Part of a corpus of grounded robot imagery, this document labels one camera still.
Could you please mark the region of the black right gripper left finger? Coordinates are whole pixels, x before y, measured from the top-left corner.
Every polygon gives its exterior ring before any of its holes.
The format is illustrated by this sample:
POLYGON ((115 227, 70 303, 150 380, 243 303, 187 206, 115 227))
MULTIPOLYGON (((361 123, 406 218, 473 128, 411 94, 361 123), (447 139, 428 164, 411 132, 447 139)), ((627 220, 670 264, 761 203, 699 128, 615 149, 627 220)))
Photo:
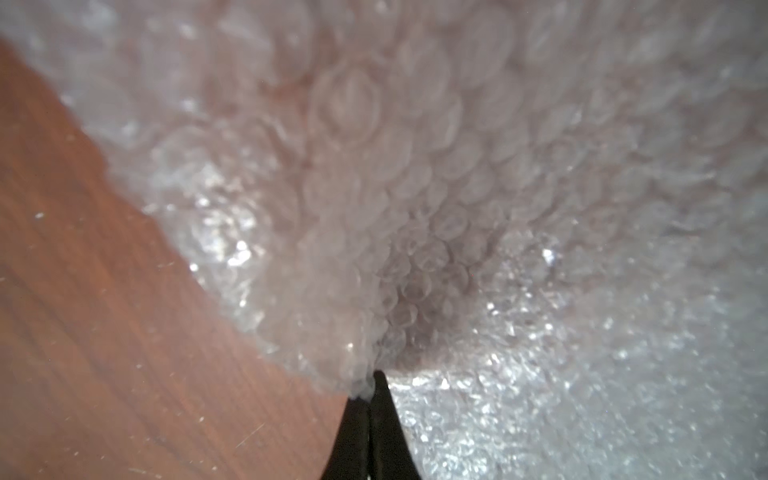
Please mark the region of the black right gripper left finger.
POLYGON ((321 480, 366 480, 369 463, 369 406, 349 399, 321 480))

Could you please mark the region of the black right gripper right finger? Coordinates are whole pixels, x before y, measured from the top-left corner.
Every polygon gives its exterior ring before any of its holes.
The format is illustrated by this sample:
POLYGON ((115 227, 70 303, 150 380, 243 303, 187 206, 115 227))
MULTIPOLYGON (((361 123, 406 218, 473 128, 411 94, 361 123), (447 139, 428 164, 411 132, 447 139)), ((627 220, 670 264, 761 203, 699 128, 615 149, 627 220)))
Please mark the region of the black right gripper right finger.
POLYGON ((421 480, 383 371, 374 372, 374 382, 369 410, 369 477, 421 480))

